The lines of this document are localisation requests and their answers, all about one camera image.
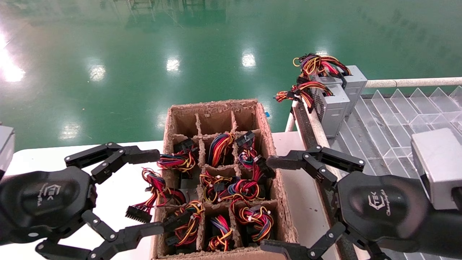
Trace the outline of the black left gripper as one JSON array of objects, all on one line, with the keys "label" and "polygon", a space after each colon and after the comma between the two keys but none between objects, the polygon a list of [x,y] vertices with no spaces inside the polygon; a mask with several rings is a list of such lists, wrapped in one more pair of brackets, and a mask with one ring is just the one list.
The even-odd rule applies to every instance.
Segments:
[{"label": "black left gripper", "polygon": [[[42,238],[68,238],[88,224],[104,242],[93,250],[46,239],[36,252],[48,260],[110,260],[120,252],[136,249],[144,237],[164,232],[162,222],[112,230],[92,211],[96,207],[94,184],[102,184],[125,164],[152,163],[157,149],[106,143],[64,158],[63,170],[34,171],[1,179],[1,245],[31,243]],[[82,168],[99,163],[91,176]]]}]

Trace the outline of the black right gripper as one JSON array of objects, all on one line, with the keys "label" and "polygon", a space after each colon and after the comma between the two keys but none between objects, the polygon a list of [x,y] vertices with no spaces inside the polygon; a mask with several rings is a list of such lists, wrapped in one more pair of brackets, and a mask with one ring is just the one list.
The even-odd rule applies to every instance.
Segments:
[{"label": "black right gripper", "polygon": [[[345,223],[337,222],[312,247],[262,240],[261,249],[282,254],[287,260],[322,260],[330,247],[349,235],[390,250],[416,251],[417,235],[433,210],[421,181],[395,175],[368,176],[361,173],[364,165],[363,159],[319,145],[269,156],[267,166],[272,169],[302,169],[324,188],[337,187]],[[326,166],[350,174],[337,184],[337,176]]]}]

